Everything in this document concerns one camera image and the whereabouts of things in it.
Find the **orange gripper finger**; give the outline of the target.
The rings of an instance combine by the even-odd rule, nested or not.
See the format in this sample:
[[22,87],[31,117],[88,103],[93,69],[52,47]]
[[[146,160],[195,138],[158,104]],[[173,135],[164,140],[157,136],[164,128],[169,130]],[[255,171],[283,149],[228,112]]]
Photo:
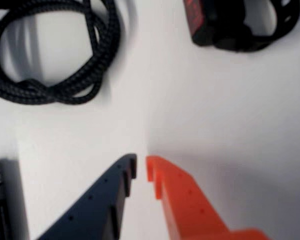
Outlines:
[[257,229],[230,230],[195,179],[174,163],[156,155],[146,157],[147,179],[162,202],[172,240],[266,240]]

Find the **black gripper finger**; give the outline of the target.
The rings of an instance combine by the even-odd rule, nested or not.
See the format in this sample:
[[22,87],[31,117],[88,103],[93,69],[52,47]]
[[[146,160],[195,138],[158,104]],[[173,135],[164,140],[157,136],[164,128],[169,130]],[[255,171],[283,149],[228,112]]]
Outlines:
[[137,177],[137,156],[119,158],[45,232],[41,240],[118,240],[125,200]]

